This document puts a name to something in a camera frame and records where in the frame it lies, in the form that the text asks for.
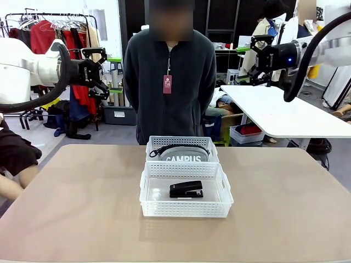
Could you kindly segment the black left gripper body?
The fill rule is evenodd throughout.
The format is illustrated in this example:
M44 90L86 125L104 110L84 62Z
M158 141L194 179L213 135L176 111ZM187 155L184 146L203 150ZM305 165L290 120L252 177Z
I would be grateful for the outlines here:
M70 85L95 85L96 64L91 59L70 61Z

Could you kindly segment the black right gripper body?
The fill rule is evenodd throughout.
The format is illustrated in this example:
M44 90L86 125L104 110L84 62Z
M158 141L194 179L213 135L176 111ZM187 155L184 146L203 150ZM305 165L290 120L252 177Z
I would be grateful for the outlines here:
M257 54L258 71L277 71L295 68L298 64L298 42L268 45Z

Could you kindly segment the grey CAMPUS zipper pouch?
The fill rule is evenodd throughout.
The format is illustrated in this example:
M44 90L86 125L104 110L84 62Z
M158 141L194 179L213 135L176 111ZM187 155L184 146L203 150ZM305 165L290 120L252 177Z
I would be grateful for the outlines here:
M150 158L171 162L207 162L209 155L203 146L192 144L171 144L149 153Z

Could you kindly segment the black stapler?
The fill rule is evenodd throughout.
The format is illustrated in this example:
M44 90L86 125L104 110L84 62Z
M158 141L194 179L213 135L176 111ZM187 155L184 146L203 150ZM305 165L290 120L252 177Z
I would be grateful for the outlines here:
M170 198L203 198L201 181L180 182L169 186Z

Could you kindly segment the tall white cardboard tube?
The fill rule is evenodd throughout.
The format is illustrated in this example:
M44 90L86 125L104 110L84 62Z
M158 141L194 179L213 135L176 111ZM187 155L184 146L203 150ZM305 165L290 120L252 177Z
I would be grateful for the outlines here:
M113 71L111 74L112 77L112 88L111 92L114 97L114 106L119 106L119 98L118 98L118 74L117 71Z

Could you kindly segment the grey storage bin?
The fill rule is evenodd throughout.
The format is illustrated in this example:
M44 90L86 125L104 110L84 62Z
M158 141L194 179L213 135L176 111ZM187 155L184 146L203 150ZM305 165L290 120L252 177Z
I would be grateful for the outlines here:
M137 123L137 115L132 107L103 106L105 123L109 125L130 125Z

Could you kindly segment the mannequin in beige coat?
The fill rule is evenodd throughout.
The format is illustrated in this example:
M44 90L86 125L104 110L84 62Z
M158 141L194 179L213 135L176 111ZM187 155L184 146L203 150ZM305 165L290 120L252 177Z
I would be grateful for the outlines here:
M256 26L252 37L259 35L276 37L279 27L275 23L275 19L285 14L287 10L288 6L283 4L282 0L266 0L263 8L263 19ZM239 76L246 76L249 73L256 64L256 56L257 53L254 50L245 53Z

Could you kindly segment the figure in navy top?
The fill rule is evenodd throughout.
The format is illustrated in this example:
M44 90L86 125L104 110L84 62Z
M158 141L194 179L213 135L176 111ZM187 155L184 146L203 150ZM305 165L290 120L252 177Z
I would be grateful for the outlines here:
M318 26L316 25L316 13L316 0L297 0L297 38L316 35L316 33L318 32Z

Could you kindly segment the person in dark fleece jacket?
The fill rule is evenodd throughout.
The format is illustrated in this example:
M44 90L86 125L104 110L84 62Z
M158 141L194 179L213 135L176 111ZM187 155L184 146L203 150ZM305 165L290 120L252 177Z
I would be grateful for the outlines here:
M200 122L216 85L212 42L197 30L170 48L149 30L127 45L123 87L137 114L137 142L150 136L199 136ZM163 93L163 76L172 76L172 93Z

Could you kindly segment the white background table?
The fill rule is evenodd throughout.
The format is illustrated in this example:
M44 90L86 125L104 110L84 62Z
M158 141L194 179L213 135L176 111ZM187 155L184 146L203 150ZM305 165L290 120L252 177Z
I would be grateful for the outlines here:
M294 140L306 150L311 139L351 138L351 125L299 99L283 100L284 92L264 85L223 85L221 89L250 119L273 138Z

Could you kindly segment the red hanging garment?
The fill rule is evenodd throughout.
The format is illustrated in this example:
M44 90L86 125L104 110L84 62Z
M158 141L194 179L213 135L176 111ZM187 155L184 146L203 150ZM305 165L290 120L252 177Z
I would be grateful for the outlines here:
M67 49L70 51L70 58L79 59L79 49L86 47L99 47L98 33L93 27L87 29L77 30L71 28L60 32ZM43 20L31 28L31 50L35 54L44 54L56 39L57 33L54 25ZM96 99L88 96L88 87L74 85L71 90L78 103L87 108L92 115L97 113Z

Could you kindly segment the clear box with red contents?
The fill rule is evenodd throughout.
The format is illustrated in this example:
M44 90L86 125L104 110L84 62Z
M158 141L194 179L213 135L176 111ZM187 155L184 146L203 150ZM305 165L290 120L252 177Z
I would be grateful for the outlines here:
M245 134L242 134L242 131L239 130L240 128L241 125L230 127L230 137L239 144L259 142L264 139L265 134L262 131L260 131L259 133L246 132Z

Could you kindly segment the white leaning board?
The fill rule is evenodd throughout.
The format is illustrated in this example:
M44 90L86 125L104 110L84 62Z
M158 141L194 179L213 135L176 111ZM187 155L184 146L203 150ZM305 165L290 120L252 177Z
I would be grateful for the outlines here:
M330 109L336 110L350 90L351 65L338 67L332 75L322 98Z

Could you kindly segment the white perforated plastic basket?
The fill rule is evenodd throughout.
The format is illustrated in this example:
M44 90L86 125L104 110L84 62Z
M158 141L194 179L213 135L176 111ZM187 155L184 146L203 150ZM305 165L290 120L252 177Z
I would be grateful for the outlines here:
M150 158L149 153L153 150L171 144L192 144L203 146L210 152L208 162L219 162L218 152L214 143L212 142L212 139L209 137L195 136L151 136L149 138L149 142L146 145L146 160L159 161L157 158Z
M202 183L194 190L202 197L170 197L172 185L194 181ZM216 162L146 162L139 201L146 217L226 218L234 204L227 175Z

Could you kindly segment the seated person in dark clothes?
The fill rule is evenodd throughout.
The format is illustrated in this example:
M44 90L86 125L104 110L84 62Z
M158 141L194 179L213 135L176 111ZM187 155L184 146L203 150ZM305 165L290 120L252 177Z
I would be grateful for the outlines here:
M14 201L39 172L40 149L9 129L0 113L0 196Z

